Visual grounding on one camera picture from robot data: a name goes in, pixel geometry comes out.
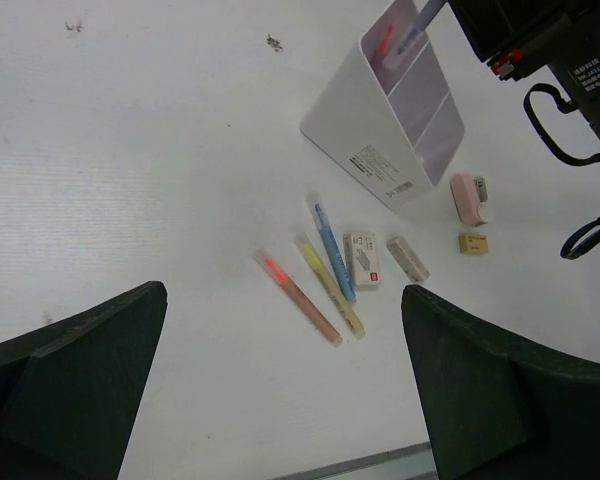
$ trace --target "yellow eraser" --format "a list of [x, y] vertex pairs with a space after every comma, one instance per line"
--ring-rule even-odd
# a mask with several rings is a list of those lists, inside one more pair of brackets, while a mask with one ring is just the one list
[[465, 255], [485, 255], [489, 253], [489, 242], [487, 242], [487, 237], [484, 235], [461, 233], [458, 239], [460, 240], [460, 253]]

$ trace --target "white table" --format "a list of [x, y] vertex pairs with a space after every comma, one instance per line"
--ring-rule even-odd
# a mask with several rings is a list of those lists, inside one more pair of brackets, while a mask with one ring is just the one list
[[[291, 242], [299, 228], [318, 240], [309, 187], [337, 234], [405, 235], [434, 292], [600, 361], [600, 247], [558, 255], [600, 215], [600, 168], [551, 157], [522, 112], [531, 82], [493, 78], [449, 11], [431, 36], [467, 126], [450, 173], [489, 181], [490, 255], [457, 253], [446, 179], [395, 214], [301, 135], [384, 3], [0, 2], [0, 341], [146, 280], [169, 292], [120, 478], [263, 479], [427, 440], [400, 318], [406, 277], [382, 250], [384, 283], [360, 295], [368, 333], [354, 340]], [[579, 117], [540, 103], [565, 148], [600, 149]], [[263, 245], [334, 320], [341, 348], [259, 270]]]

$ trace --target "white storage box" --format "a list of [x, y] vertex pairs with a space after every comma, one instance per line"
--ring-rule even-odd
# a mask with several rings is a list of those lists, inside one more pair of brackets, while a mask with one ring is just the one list
[[371, 67], [389, 26], [393, 41], [399, 40], [417, 12], [412, 0], [395, 1], [354, 46], [300, 125], [391, 209], [433, 190], [464, 136], [426, 34], [398, 71], [383, 69], [378, 78]]

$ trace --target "white eraser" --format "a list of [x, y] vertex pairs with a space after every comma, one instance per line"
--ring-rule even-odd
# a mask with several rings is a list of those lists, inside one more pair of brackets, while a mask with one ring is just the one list
[[344, 236], [344, 254], [349, 277], [354, 287], [380, 285], [380, 262], [376, 237], [369, 232], [354, 232]]
[[392, 238], [387, 242], [387, 248], [412, 283], [422, 283], [431, 276], [404, 237]]

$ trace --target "yellow pen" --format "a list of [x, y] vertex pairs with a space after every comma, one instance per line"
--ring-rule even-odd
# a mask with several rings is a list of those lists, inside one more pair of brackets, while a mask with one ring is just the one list
[[365, 335], [364, 325], [362, 325], [362, 322], [356, 315], [356, 312], [353, 311], [353, 308], [351, 308], [349, 302], [344, 298], [340, 287], [329, 273], [329, 270], [327, 270], [327, 267], [325, 267], [316, 249], [313, 248], [313, 245], [311, 245], [311, 242], [304, 234], [300, 234], [295, 238], [295, 244], [311, 267], [311, 270], [313, 270], [313, 273], [316, 274], [316, 277], [322, 283], [329, 297], [331, 297], [344, 321], [347, 322], [355, 337], [360, 340]]

